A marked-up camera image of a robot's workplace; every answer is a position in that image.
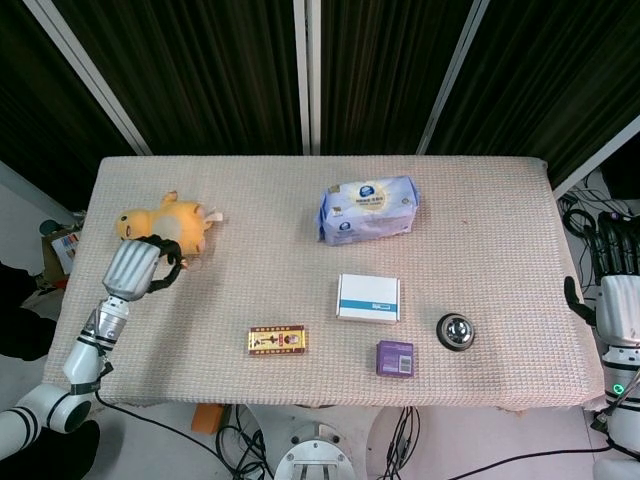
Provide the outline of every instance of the stuffed animal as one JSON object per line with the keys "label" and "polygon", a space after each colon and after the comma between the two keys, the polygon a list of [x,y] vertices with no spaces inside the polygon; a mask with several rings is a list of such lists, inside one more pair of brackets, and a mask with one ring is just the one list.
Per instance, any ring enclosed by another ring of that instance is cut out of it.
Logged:
{"label": "stuffed animal", "polygon": [[196,202],[178,202],[178,193],[167,193],[157,210],[127,210],[116,222],[120,238],[134,239],[149,235],[174,240],[180,244],[183,255],[195,255],[204,251],[205,230],[213,222],[221,222],[221,213],[206,214]]}

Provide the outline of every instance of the white cardboard box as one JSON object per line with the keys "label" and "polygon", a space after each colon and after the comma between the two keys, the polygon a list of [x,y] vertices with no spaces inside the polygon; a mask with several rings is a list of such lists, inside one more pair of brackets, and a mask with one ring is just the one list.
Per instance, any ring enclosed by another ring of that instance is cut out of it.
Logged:
{"label": "white cardboard box", "polygon": [[395,324],[400,320],[400,280],[343,273],[338,281],[336,316]]}

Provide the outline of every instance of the purple box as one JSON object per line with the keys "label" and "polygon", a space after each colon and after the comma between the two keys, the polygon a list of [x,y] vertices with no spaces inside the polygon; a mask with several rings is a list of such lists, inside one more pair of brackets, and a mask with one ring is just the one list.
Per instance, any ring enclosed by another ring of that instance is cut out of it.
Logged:
{"label": "purple box", "polygon": [[381,340],[376,370],[383,377],[413,377],[413,344]]}

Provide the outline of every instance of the wet wipes package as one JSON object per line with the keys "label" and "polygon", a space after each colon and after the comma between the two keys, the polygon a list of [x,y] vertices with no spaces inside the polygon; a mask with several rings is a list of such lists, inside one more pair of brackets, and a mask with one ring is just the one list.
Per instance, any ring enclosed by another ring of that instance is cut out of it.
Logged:
{"label": "wet wipes package", "polygon": [[319,239],[342,245],[408,233],[419,203],[408,176],[334,185],[316,218]]}

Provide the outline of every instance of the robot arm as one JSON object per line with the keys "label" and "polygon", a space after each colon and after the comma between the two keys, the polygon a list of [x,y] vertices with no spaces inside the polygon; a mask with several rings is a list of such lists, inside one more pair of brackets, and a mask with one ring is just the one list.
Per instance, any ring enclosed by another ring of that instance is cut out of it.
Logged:
{"label": "robot arm", "polygon": [[[152,280],[163,255],[173,268],[165,279]],[[108,297],[89,316],[64,364],[70,390],[41,384],[14,408],[0,412],[0,460],[28,447],[42,428],[69,433],[84,422],[93,392],[113,369],[108,353],[127,322],[129,302],[171,285],[180,273],[180,261],[180,246],[156,235],[122,242],[102,281]]]}

